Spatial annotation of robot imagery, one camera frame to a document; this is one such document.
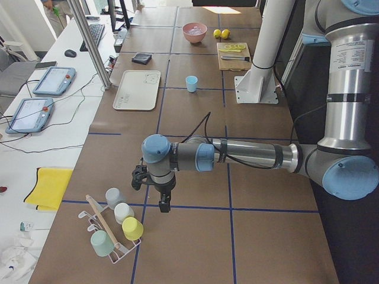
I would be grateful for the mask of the yellow cup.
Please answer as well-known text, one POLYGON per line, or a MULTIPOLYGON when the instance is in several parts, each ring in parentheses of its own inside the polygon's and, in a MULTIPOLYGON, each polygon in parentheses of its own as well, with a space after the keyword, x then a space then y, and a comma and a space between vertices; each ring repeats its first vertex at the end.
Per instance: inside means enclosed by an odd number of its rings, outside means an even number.
POLYGON ((135 217, 127 217, 122 223, 126 239, 135 241, 143 235, 143 224, 135 217))

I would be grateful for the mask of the white cup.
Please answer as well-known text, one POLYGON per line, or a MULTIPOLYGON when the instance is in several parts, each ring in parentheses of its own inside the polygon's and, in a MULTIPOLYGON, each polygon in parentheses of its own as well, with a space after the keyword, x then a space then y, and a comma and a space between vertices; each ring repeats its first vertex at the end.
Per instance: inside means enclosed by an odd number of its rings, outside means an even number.
POLYGON ((116 222, 121 225, 126 218, 134 217, 134 211, 130 205, 121 202, 115 206, 114 216, 116 222))

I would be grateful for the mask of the grey cup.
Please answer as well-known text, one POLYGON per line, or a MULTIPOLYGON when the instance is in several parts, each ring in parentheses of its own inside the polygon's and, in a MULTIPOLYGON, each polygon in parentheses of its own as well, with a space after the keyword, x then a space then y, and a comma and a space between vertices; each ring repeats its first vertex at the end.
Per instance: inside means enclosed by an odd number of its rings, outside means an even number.
POLYGON ((110 209, 114 210, 120 203, 126 203, 126 197, 118 188, 109 188, 105 193, 105 198, 110 209))

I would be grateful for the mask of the mint green cup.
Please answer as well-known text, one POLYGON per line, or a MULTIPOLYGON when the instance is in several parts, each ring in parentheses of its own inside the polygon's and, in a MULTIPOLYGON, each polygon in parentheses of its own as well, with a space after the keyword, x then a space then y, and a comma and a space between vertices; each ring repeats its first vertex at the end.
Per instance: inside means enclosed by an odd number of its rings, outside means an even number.
POLYGON ((114 250, 114 243, 104 230, 94 232, 90 242, 96 254, 100 257, 105 257, 114 250))

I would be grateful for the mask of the light blue cup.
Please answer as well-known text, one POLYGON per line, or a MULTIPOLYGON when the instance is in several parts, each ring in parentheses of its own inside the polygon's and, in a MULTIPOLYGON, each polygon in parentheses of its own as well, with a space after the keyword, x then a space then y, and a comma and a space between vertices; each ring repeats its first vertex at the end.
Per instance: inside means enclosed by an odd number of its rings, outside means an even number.
POLYGON ((193 93, 197 90, 198 78, 194 75, 187 76, 185 78, 185 83, 187 91, 193 93))

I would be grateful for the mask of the clear ice cubes pile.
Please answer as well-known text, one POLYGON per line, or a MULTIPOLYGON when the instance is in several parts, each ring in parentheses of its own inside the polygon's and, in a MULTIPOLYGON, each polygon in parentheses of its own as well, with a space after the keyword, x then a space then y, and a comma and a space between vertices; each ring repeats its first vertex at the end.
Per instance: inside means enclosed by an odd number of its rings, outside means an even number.
POLYGON ((190 35, 200 35, 203 33, 203 30, 201 27, 195 25, 193 27, 189 27, 187 33, 190 35))

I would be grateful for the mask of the cream bear tray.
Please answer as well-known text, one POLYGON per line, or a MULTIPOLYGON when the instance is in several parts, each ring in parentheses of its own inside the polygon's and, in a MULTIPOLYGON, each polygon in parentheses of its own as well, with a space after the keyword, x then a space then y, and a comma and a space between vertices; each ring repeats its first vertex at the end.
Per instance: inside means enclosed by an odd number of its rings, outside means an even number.
POLYGON ((127 111, 150 111, 155 108, 160 71, 126 70, 119 84, 113 108, 127 111))

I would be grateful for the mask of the yellow cloth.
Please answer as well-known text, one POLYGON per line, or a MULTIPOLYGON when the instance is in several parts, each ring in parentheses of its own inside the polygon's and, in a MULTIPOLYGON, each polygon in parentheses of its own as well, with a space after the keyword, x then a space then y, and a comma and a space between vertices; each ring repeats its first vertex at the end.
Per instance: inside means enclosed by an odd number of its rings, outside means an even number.
POLYGON ((37 168, 36 184, 24 198, 26 204, 39 211, 57 211, 69 184, 72 169, 37 168))

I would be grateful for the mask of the wooden cutting board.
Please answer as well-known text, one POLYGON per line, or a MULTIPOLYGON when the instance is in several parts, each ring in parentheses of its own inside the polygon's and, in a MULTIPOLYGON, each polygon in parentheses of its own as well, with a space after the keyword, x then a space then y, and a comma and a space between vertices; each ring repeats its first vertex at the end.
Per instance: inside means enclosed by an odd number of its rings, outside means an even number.
POLYGON ((251 56, 247 43, 217 43, 220 70, 249 70, 251 56))

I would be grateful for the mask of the blue teach pendant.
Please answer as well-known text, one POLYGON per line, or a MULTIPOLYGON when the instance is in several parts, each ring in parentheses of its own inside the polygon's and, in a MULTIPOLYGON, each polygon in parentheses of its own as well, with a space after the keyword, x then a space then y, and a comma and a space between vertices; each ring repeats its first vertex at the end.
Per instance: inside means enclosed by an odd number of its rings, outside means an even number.
POLYGON ((52 98, 23 99, 5 132, 8 134, 40 132, 52 114, 53 107, 52 98))
POLYGON ((49 67, 33 89, 33 94, 60 96, 67 90, 75 75, 76 69, 73 67, 49 67))

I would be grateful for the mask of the yellow plastic knife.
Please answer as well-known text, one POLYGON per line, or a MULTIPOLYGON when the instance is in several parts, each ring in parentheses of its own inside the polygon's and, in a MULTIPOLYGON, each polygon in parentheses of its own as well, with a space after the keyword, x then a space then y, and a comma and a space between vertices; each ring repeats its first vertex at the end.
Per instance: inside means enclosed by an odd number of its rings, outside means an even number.
POLYGON ((238 50, 238 49, 231 49, 231 50, 228 50, 228 49, 218 49, 218 51, 222 51, 222 52, 228 52, 228 53, 241 53, 242 51, 241 50, 238 50))

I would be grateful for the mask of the pink bowl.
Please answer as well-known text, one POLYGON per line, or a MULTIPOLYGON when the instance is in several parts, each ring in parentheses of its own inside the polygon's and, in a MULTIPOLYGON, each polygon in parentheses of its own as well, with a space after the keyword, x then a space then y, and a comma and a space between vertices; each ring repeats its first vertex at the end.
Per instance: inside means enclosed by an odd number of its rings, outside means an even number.
POLYGON ((182 27, 184 38, 194 44, 199 43, 204 39, 207 30, 208 27, 200 22, 190 22, 182 27))

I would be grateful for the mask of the yellow lemon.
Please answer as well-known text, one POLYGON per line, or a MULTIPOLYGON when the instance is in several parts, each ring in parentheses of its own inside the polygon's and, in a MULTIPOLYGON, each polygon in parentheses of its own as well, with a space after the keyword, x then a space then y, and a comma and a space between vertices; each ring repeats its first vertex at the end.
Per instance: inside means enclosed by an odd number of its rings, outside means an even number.
POLYGON ((229 36, 230 36, 230 30, 229 30, 229 29, 223 29, 223 30, 221 31, 220 37, 221 37, 222 39, 228 39, 229 36))
POLYGON ((221 37, 221 30, 215 29, 213 32, 214 38, 220 38, 221 37))

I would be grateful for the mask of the black computer mouse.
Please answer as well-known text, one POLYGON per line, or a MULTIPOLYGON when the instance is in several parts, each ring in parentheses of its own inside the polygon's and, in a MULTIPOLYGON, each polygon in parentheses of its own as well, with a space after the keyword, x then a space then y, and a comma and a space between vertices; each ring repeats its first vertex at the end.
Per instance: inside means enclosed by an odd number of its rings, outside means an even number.
POLYGON ((77 53, 74 50, 67 49, 67 50, 65 50, 64 55, 66 57, 75 58, 77 56, 77 53))

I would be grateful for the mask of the black smartphone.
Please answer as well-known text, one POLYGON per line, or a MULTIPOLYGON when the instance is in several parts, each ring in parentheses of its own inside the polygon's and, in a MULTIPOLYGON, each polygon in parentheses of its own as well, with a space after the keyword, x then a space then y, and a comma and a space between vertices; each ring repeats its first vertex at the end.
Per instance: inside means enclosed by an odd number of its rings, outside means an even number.
POLYGON ((49 67, 55 67, 55 66, 57 66, 57 61, 38 62, 35 65, 35 70, 48 69, 49 67))

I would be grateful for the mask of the black keyboard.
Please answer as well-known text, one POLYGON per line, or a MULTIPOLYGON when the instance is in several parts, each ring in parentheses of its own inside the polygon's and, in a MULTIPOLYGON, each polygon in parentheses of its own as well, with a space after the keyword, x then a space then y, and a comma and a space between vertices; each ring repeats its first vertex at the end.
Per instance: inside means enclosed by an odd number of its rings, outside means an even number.
MULTIPOLYGON (((89 25, 89 30, 91 32, 91 36, 94 39, 95 45, 98 47, 99 43, 102 39, 102 35, 105 29, 104 24, 90 24, 89 25)), ((88 51, 85 42, 83 41, 79 51, 88 51)))

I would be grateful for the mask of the person in beige trousers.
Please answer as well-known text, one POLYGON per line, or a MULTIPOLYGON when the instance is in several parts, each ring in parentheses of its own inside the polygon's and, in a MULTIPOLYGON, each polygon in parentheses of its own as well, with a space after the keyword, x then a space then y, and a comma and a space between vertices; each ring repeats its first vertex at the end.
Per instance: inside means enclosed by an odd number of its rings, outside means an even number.
POLYGON ((66 18, 72 19, 73 17, 68 2, 64 0, 41 0, 41 3, 44 6, 46 17, 58 36, 67 26, 66 18))

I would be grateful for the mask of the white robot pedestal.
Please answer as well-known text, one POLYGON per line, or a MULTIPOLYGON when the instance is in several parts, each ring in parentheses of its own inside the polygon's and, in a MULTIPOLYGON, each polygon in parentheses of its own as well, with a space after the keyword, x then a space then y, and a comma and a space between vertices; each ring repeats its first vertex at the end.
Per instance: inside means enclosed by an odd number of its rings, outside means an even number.
POLYGON ((295 0, 266 1, 250 70, 235 77, 238 104, 277 104, 274 66, 295 0))

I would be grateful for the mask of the aluminium frame post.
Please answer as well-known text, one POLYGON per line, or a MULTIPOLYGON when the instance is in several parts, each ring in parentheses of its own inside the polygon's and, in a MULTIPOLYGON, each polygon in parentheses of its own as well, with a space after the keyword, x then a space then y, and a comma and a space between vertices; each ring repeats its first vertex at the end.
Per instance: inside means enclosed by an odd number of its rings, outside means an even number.
POLYGON ((92 63, 97 71, 98 76, 101 79, 104 89, 107 90, 111 86, 111 81, 109 79, 108 73, 102 62, 100 53, 98 51, 98 47, 95 44, 95 40, 92 37, 82 6, 80 2, 77 0, 68 0, 68 4, 73 13, 73 16, 75 18, 79 31, 82 35, 82 38, 86 44, 92 63))

